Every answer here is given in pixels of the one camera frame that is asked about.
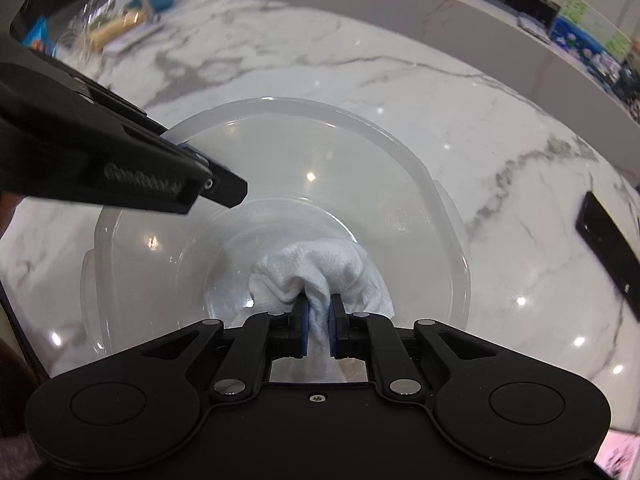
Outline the white cloth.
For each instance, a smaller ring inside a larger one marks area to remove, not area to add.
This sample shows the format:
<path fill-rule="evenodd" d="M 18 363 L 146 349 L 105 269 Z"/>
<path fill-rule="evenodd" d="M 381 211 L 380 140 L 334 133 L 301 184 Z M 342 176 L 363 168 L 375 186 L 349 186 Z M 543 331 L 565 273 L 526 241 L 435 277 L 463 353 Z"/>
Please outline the white cloth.
<path fill-rule="evenodd" d="M 367 252 L 351 240 L 297 242 L 254 264 L 248 290 L 256 311 L 288 311 L 299 295 L 309 301 L 308 354 L 272 364 L 272 382 L 364 382 L 366 366 L 355 358 L 330 356 L 331 296 L 340 295 L 348 313 L 392 318 L 390 293 Z"/>

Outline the clear plastic bowl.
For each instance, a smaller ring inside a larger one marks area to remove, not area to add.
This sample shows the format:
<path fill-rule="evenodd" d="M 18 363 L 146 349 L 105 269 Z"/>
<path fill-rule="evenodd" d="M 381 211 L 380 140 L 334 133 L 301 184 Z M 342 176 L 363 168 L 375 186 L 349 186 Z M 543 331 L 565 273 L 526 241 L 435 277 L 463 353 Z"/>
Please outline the clear plastic bowl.
<path fill-rule="evenodd" d="M 246 180 L 245 200 L 198 200 L 184 216 L 106 208 L 82 264 L 80 304 L 99 356 L 203 318 L 233 326 L 252 305 L 252 265 L 317 238 L 361 245 L 410 327 L 465 328 L 471 274 L 456 206 L 420 161 L 372 122 L 317 102 L 221 105 L 166 133 Z"/>

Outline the black smartphone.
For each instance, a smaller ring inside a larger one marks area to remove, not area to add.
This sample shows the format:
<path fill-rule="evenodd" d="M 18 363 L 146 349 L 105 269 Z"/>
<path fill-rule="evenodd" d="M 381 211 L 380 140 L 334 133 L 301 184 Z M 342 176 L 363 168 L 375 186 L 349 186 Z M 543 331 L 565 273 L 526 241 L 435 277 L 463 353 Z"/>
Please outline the black smartphone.
<path fill-rule="evenodd" d="M 588 191 L 582 199 L 575 228 L 608 272 L 608 276 L 638 320 L 639 258 L 622 231 L 591 191 Z"/>

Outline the colourful box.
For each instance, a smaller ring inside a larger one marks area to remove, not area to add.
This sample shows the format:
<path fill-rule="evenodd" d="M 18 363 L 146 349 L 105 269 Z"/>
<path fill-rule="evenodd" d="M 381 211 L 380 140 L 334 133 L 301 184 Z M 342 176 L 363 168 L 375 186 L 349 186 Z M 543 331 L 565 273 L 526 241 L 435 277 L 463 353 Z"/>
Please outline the colourful box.
<path fill-rule="evenodd" d="M 615 84 L 632 41 L 586 0 L 564 0 L 548 36 L 601 79 Z"/>

